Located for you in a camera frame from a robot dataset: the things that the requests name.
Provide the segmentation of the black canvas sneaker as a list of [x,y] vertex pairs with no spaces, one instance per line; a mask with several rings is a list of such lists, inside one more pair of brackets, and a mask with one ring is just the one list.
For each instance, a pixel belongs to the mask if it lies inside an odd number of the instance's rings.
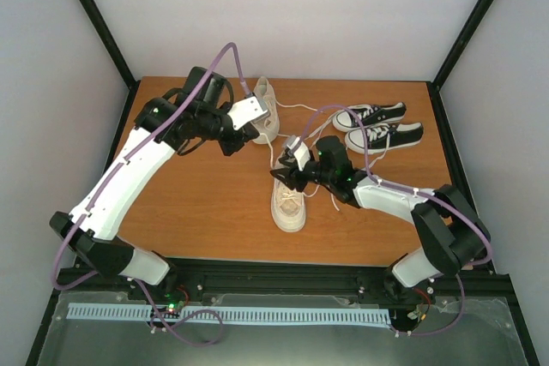
[[361,129],[347,132],[344,142],[352,152],[366,153],[368,157],[378,155],[382,159],[388,151],[418,145],[424,131],[422,123],[380,123],[365,128],[365,135]]
[[[358,117],[365,128],[382,123],[397,123],[404,118],[407,111],[407,107],[403,102],[394,105],[351,105],[349,109]],[[341,132],[350,132],[359,128],[359,122],[348,111],[339,110],[311,132],[308,138],[318,135],[329,123]]]

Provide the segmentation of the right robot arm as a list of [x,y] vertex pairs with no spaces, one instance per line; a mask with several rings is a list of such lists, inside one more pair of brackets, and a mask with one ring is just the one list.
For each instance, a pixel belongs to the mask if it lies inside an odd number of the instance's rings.
[[343,143],[325,136],[311,151],[297,136],[283,144],[280,164],[272,176],[298,192],[314,183],[337,201],[374,210],[413,225],[420,247],[391,264],[383,276],[385,296],[405,300],[407,292],[438,275],[457,275],[465,266],[478,264],[480,255],[492,252],[490,235],[462,192],[452,185],[418,189],[356,168]]

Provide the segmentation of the black canvas sneaker rear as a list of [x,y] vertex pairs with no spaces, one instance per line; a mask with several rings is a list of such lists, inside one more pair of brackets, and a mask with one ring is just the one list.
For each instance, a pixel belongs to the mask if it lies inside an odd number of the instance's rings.
[[[394,105],[351,105],[349,109],[358,117],[365,128],[382,123],[397,123],[404,118],[407,111],[407,107],[403,102]],[[308,138],[318,135],[329,123],[341,132],[350,132],[359,128],[359,122],[348,111],[339,110],[311,132]]]

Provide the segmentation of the black frame post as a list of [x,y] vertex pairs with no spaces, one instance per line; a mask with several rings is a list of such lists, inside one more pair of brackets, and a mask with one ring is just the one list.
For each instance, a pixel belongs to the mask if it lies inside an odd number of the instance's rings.
[[474,36],[480,23],[484,20],[487,12],[495,0],[477,0],[468,18],[466,19],[461,31],[456,37],[449,53],[443,60],[443,63],[431,82],[437,92],[440,92],[444,83],[448,80],[451,72],[458,63],[468,43]]
[[112,63],[128,89],[136,86],[138,81],[133,76],[129,65],[127,64],[123,53],[118,47],[118,43],[112,35],[104,16],[102,15],[98,4],[95,0],[78,0],[82,6],[87,18],[98,34],[100,41],[105,47]]

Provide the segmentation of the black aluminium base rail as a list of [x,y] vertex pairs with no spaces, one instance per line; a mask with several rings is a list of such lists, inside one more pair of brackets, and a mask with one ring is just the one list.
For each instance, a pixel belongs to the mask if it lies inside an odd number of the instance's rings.
[[191,301],[206,303],[208,298],[225,294],[313,295],[350,299],[354,303],[379,307],[409,307],[427,295],[441,297],[502,297],[517,302],[507,275],[486,268],[463,271],[457,278],[441,276],[424,280],[407,289],[389,277],[383,267],[349,267],[308,264],[212,261],[171,258],[172,273],[166,285],[152,286],[157,302],[186,292]]

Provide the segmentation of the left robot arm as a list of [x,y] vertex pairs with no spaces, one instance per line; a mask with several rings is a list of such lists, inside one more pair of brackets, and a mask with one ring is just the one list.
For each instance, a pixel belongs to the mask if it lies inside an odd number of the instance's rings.
[[118,230],[151,177],[172,156],[188,154],[190,141],[217,141],[230,156],[259,136],[255,124],[269,114],[263,96],[248,92],[240,101],[221,104],[224,91],[232,91],[227,78],[193,68],[182,87],[143,106],[118,156],[87,197],[70,212],[53,214],[50,227],[95,273],[139,279],[163,300],[177,293],[170,263],[125,242]]

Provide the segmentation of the right black frame post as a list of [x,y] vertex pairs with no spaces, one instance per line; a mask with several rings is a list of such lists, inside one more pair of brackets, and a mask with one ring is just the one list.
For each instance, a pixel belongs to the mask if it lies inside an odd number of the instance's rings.
[[431,82],[437,92],[440,92],[444,83],[448,80],[451,72],[458,63],[468,43],[474,36],[480,23],[484,20],[487,12],[495,0],[477,0],[468,18],[466,19],[461,31],[456,37],[449,53],[443,60],[443,63]]

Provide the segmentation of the black canvas sneaker front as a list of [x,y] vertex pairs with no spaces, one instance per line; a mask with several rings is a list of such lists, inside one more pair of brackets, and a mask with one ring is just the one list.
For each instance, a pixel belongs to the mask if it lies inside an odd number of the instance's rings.
[[388,151],[418,145],[424,131],[422,123],[380,123],[365,128],[365,135],[361,129],[347,132],[344,142],[352,152],[366,153],[368,157],[378,155],[382,159]]

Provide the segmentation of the left black frame post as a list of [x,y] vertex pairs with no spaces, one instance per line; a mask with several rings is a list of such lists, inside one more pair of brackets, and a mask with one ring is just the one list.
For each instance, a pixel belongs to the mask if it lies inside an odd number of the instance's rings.
[[105,47],[112,63],[128,89],[136,86],[138,81],[133,76],[129,65],[127,64],[123,53],[118,47],[118,43],[112,35],[104,16],[102,15],[98,4],[95,0],[78,0],[82,6],[87,18],[98,34],[100,41]]

